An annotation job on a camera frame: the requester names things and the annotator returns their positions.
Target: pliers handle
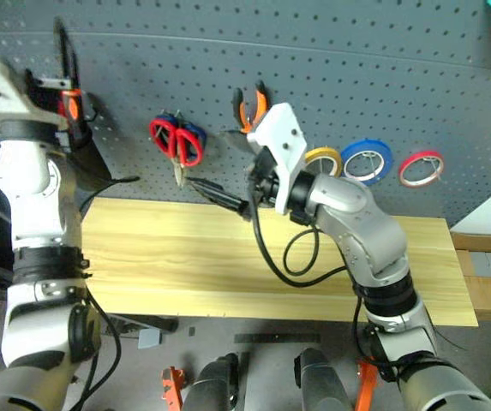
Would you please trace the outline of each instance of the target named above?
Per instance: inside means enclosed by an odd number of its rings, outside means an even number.
[[[256,108],[254,109],[252,122],[249,121],[245,112],[245,103],[243,102],[243,91],[241,88],[234,90],[234,96],[231,100],[234,117],[241,128],[240,131],[245,134],[251,131],[253,126],[264,116],[264,113],[270,107],[268,93],[262,80],[257,81],[254,86],[256,87]]]

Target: scissors handle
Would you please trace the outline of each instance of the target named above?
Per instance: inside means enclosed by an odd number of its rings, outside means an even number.
[[[158,116],[150,122],[152,141],[168,158],[174,158],[177,155],[177,147],[175,144],[176,132],[177,126],[169,119]]]
[[[178,145],[180,164],[185,167],[194,167],[203,159],[203,145],[200,139],[186,128],[178,128],[175,132]]]

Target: blue tape roll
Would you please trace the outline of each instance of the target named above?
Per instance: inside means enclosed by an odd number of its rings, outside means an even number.
[[[364,152],[373,152],[380,156],[380,164],[374,171],[366,176],[354,176],[348,171],[348,166],[353,158],[360,156]],[[342,161],[344,163],[343,175],[354,180],[358,180],[365,185],[371,185],[383,178],[390,172],[392,167],[392,151],[390,147],[378,140],[365,139],[357,141],[347,146],[341,153]]]

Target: gray floor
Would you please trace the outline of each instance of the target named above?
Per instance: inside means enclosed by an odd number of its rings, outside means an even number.
[[[164,367],[175,366],[186,370],[194,379],[210,360],[229,352],[248,359],[247,373],[242,378],[237,410],[299,411],[300,390],[295,386],[293,359],[306,347],[322,349],[336,367],[350,398],[357,391],[356,351],[350,341],[350,323],[315,321],[266,321],[253,319],[180,318],[178,330],[163,335],[156,348],[139,350],[137,340],[124,338],[123,358],[120,366],[84,407],[95,411],[156,411],[166,410],[161,400],[160,373]],[[0,302],[0,338],[3,322],[3,303]],[[190,327],[195,328],[191,337]],[[491,395],[491,322],[480,323],[479,328],[439,327],[441,334],[465,348],[461,350],[440,339],[441,356],[458,366],[486,394]],[[234,343],[236,334],[309,334],[320,338],[320,343],[279,342],[247,344]],[[99,369],[101,375],[110,366],[114,355],[111,337],[103,337]],[[88,364],[77,372],[79,380],[70,385],[69,409],[81,393],[87,376]],[[395,384],[381,383],[374,397],[376,410],[401,410],[403,405]]]

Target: tape roll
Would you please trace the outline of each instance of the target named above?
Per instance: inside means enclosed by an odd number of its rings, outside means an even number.
[[[383,178],[390,172],[392,167],[392,151],[390,147],[378,140],[365,139],[357,141],[347,146],[341,153],[342,161],[344,162],[344,175],[354,180],[358,180],[365,185],[371,185]],[[354,175],[350,171],[350,163],[352,160],[360,157],[369,158],[372,164],[372,172],[366,175]]]
[[[420,180],[408,180],[404,177],[405,171],[414,163],[419,161],[428,161],[432,164],[434,168],[434,172],[427,177],[421,178]],[[443,173],[443,169],[445,168],[445,164],[443,162],[443,156],[437,151],[427,150],[424,152],[417,152],[407,158],[401,165],[399,166],[399,182],[401,182],[404,186],[409,188],[419,188],[425,187],[428,184],[431,184],[435,180],[439,180],[441,174]]]
[[[315,174],[340,176],[343,169],[342,158],[340,153],[332,147],[315,148],[306,153],[306,169]]]

